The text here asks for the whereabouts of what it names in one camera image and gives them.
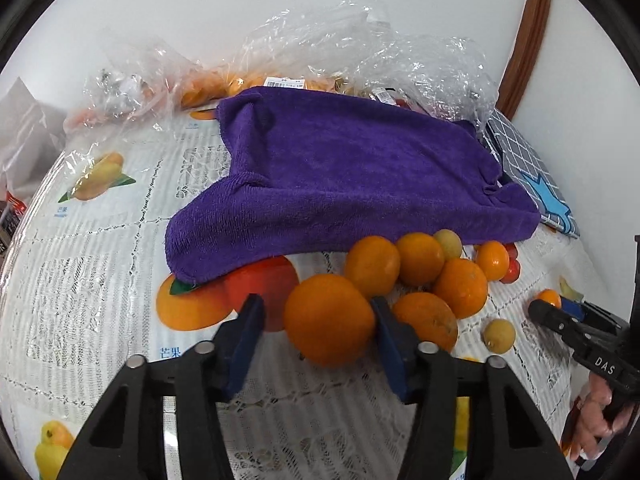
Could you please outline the person's right hand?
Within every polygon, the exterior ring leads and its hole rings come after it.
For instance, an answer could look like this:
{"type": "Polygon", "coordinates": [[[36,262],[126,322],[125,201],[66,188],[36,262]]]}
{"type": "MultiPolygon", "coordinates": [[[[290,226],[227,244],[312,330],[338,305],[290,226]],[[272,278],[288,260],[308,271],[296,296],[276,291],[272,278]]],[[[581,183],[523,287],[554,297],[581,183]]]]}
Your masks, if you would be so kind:
{"type": "Polygon", "coordinates": [[[613,393],[606,380],[596,374],[589,374],[586,393],[580,404],[578,421],[570,444],[571,460],[577,460],[581,455],[590,460],[597,458],[600,454],[599,443],[624,430],[634,412],[634,406],[629,404],[617,414],[614,422],[607,422],[603,411],[611,404],[613,393]]]}

